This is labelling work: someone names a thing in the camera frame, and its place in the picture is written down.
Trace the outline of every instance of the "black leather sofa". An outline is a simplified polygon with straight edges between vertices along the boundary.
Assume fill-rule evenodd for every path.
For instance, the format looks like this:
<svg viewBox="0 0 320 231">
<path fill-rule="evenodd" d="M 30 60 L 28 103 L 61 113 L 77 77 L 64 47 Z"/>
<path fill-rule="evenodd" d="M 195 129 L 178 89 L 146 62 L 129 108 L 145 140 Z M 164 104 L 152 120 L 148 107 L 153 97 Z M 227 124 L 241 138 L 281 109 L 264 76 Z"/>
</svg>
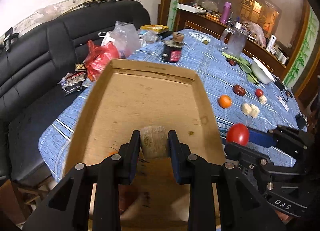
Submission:
<svg viewBox="0 0 320 231">
<path fill-rule="evenodd" d="M 64 96 L 57 83 L 88 54 L 87 41 L 115 22 L 150 24 L 143 6 L 111 0 L 71 11 L 21 36 L 0 54 L 0 184 L 10 178 L 36 186 L 50 176 L 39 150 L 43 131 L 78 96 Z"/>
</svg>

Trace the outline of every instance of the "cardboard tray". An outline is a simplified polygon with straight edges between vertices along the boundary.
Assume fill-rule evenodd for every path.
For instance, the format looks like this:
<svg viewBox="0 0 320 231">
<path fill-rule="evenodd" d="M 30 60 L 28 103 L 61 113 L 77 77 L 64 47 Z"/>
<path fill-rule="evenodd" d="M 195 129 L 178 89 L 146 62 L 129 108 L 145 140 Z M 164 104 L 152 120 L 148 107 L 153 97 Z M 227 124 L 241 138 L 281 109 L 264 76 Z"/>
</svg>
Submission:
<svg viewBox="0 0 320 231">
<path fill-rule="evenodd" d="M 180 142 L 208 162 L 225 162 L 212 108 L 196 72 L 172 65 L 113 59 L 83 108 L 64 173 L 78 162 L 102 162 L 128 143 L 133 130 L 149 125 L 176 130 Z M 142 206 L 125 220 L 122 218 L 122 227 L 185 230 L 186 223 L 180 220 L 188 216 L 179 216 L 172 208 L 181 208 L 181 203 L 188 207 L 189 187 L 175 183 L 169 158 L 153 159 L 145 165 L 138 162 L 133 185 L 144 196 L 147 194 L 148 201 L 140 198 Z"/>
</svg>

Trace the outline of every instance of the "green leaf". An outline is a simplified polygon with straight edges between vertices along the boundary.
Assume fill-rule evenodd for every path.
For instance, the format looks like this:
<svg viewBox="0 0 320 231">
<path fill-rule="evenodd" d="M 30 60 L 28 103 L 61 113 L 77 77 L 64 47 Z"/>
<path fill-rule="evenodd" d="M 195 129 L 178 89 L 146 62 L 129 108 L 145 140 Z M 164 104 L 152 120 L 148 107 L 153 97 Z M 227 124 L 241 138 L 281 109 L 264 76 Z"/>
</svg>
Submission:
<svg viewBox="0 0 320 231">
<path fill-rule="evenodd" d="M 249 82 L 253 83 L 253 84 L 259 84 L 259 81 L 257 80 L 257 78 L 255 77 L 254 74 L 247 74 L 247 79 Z"/>
<path fill-rule="evenodd" d="M 242 69 L 242 71 L 244 71 L 246 74 L 252 73 L 252 70 L 249 66 L 247 66 L 245 64 L 239 64 L 239 66 Z"/>
<path fill-rule="evenodd" d="M 229 58 L 229 59 L 237 61 L 239 64 L 241 63 L 241 61 L 238 58 L 235 58 L 234 56 L 229 55 L 229 54 L 227 54 L 225 52 L 223 52 L 222 55 L 224 55 L 226 58 Z"/>
<path fill-rule="evenodd" d="M 248 67 L 251 66 L 251 64 L 249 63 L 249 61 L 247 59 L 244 59 L 243 57 L 239 57 L 239 60 L 241 61 L 242 64 L 247 65 Z"/>
</svg>

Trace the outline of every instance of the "striped tablecloth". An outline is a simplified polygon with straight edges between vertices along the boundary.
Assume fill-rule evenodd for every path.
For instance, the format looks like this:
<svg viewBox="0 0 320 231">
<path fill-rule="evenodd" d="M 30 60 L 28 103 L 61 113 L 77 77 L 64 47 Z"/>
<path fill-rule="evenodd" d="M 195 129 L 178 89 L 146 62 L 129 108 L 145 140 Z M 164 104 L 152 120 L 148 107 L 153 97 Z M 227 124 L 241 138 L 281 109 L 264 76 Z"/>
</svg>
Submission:
<svg viewBox="0 0 320 231">
<path fill-rule="evenodd" d="M 261 105 L 254 95 L 257 86 L 248 82 L 246 74 L 239 66 L 230 66 L 225 61 L 225 57 L 218 50 L 219 41 L 210 35 L 208 45 L 190 36 L 194 30 L 184 29 L 180 31 L 185 35 L 185 46 L 182 49 L 182 56 L 177 63 L 167 63 L 173 66 L 185 67 L 195 70 L 204 85 L 208 98 L 212 105 L 217 124 L 222 138 L 228 128 L 235 123 L 243 123 L 248 127 L 267 132 L 274 129 L 278 124 L 298 128 L 295 115 L 299 113 L 296 100 L 290 99 L 287 103 L 289 111 L 282 106 L 278 97 L 281 96 L 280 90 L 274 84 L 260 85 L 268 99 L 267 104 Z M 150 44 L 133 53 L 129 59 L 142 60 L 155 63 L 164 63 L 160 55 L 164 49 L 162 42 Z M 242 54 L 249 62 L 250 58 Z M 233 86 L 239 84 L 246 89 L 247 94 L 243 97 L 233 92 Z M 75 101 L 46 129 L 39 139 L 39 151 L 50 168 L 53 177 L 59 181 L 61 179 L 64 162 L 67 156 L 69 142 L 76 126 L 81 109 L 85 104 L 93 84 L 84 90 Z M 228 109 L 223 109 L 218 104 L 218 98 L 222 94 L 229 95 L 232 105 Z M 246 116 L 241 111 L 243 103 L 255 104 L 260 109 L 258 118 L 253 119 Z M 280 150 L 270 147 L 265 148 L 253 143 L 248 147 L 260 151 L 268 156 L 276 165 L 292 166 L 295 160 Z"/>
</svg>

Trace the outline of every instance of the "glass pitcher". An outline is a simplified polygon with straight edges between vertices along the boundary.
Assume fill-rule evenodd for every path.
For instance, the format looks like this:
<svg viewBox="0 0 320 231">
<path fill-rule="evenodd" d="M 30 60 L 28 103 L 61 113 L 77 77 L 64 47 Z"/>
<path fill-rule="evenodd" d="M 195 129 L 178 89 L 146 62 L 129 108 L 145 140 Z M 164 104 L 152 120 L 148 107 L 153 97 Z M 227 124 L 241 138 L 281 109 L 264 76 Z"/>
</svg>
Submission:
<svg viewBox="0 0 320 231">
<path fill-rule="evenodd" d="M 240 56 L 248 38 L 248 34 L 240 28 L 241 24 L 237 22 L 233 28 L 226 28 L 220 38 L 221 49 L 234 57 Z M 227 46 L 224 46 L 224 39 L 229 33 L 232 33 L 232 35 L 230 36 Z"/>
</svg>

